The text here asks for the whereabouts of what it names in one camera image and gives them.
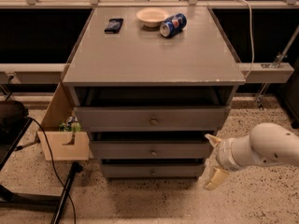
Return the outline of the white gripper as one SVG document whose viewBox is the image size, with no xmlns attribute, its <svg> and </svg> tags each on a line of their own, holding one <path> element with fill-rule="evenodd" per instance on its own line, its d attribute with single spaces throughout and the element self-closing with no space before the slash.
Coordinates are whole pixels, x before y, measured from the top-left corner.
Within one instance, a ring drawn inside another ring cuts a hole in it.
<svg viewBox="0 0 299 224">
<path fill-rule="evenodd" d="M 221 167 L 213 168 L 212 176 L 204 185 L 205 189 L 213 190 L 229 177 L 229 172 L 239 171 L 241 166 L 236 162 L 233 156 L 234 138 L 220 139 L 210 133 L 206 133 L 205 138 L 209 141 L 210 145 L 215 148 L 216 161 Z"/>
</svg>

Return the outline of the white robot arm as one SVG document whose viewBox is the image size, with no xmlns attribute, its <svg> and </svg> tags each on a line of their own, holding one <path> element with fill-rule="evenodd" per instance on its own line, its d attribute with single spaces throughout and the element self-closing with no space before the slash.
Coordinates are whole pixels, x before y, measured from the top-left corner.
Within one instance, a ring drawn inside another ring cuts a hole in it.
<svg viewBox="0 0 299 224">
<path fill-rule="evenodd" d="M 258 124 L 238 138 L 220 139 L 207 133 L 206 139 L 214 147 L 218 163 L 205 184 L 207 190 L 216 189 L 231 172 L 250 166 L 299 166 L 299 137 L 275 123 Z"/>
</svg>

